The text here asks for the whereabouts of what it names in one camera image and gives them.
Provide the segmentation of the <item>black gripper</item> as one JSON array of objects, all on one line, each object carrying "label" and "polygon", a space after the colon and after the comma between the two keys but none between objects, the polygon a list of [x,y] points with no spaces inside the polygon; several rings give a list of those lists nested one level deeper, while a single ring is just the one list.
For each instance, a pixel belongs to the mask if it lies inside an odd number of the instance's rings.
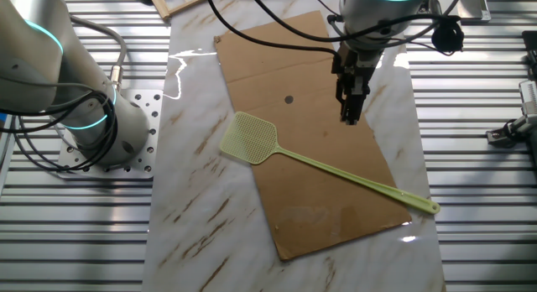
[{"label": "black gripper", "polygon": [[341,56],[341,70],[337,74],[340,84],[336,86],[336,99],[341,104],[340,119],[346,125],[356,125],[383,51],[351,48],[341,42],[337,53]]}]

